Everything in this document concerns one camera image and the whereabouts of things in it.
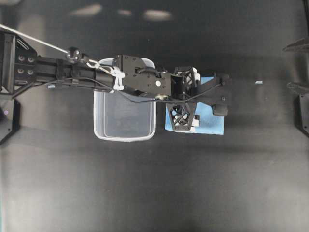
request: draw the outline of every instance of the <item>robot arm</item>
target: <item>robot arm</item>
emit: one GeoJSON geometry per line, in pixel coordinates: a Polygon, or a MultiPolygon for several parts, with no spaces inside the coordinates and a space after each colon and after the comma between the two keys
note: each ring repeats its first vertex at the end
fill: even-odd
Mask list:
{"type": "Polygon", "coordinates": [[[37,85],[55,84],[102,92],[124,92],[165,102],[174,130],[190,130],[198,119],[198,102],[210,105],[218,116],[227,115],[230,78],[217,74],[202,84],[193,67],[179,67],[174,73],[147,67],[138,57],[118,55],[113,65],[100,66],[76,48],[66,60],[44,58],[17,34],[0,33],[0,99],[14,99],[37,85]]]}

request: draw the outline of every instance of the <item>clear plastic container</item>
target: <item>clear plastic container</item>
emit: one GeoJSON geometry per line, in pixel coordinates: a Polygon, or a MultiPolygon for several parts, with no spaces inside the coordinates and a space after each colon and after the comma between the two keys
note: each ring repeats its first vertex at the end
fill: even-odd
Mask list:
{"type": "MultiPolygon", "coordinates": [[[[112,65],[113,58],[103,59],[101,64],[112,65]]],[[[148,67],[154,63],[143,58],[148,67]]],[[[132,100],[140,98],[127,95],[132,100]]],[[[156,102],[134,103],[119,93],[94,92],[94,133],[100,139],[133,142],[150,139],[155,133],[156,102]]]]}

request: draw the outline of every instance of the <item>black table surface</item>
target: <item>black table surface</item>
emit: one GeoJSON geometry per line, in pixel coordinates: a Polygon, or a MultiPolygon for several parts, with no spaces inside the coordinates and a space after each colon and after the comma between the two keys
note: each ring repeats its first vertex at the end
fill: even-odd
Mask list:
{"type": "Polygon", "coordinates": [[[152,139],[109,142],[94,135],[91,91],[18,97],[22,127],[0,148],[5,232],[309,230],[309,138],[286,88],[308,81],[308,57],[282,52],[307,36],[302,0],[24,0],[0,10],[2,23],[95,59],[130,54],[233,79],[224,136],[165,131],[158,104],[152,139]]]}

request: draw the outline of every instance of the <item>screw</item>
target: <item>screw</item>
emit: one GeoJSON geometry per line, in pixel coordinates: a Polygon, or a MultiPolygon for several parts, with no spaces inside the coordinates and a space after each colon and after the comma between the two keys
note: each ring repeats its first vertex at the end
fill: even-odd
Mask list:
{"type": "Polygon", "coordinates": [[[29,61],[30,63],[33,63],[33,62],[34,62],[34,58],[29,57],[29,58],[28,58],[28,61],[29,61]]]}
{"type": "Polygon", "coordinates": [[[19,56],[18,59],[19,59],[20,61],[24,61],[24,60],[25,60],[25,57],[24,57],[24,56],[19,56]]]}

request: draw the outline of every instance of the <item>blue cloth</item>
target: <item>blue cloth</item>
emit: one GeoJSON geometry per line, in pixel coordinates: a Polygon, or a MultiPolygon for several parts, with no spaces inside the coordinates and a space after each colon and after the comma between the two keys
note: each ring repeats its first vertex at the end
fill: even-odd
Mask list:
{"type": "MultiPolygon", "coordinates": [[[[213,79],[213,77],[202,77],[201,83],[205,83],[213,79]]],[[[196,115],[199,115],[199,127],[195,127],[195,132],[191,131],[175,131],[175,132],[187,132],[187,133],[198,133],[198,134],[218,134],[223,135],[224,132],[224,117],[215,116],[212,113],[212,107],[203,103],[197,104],[195,111],[196,115]]],[[[173,131],[172,125],[169,119],[169,112],[166,109],[165,113],[165,129],[173,131]]]]}

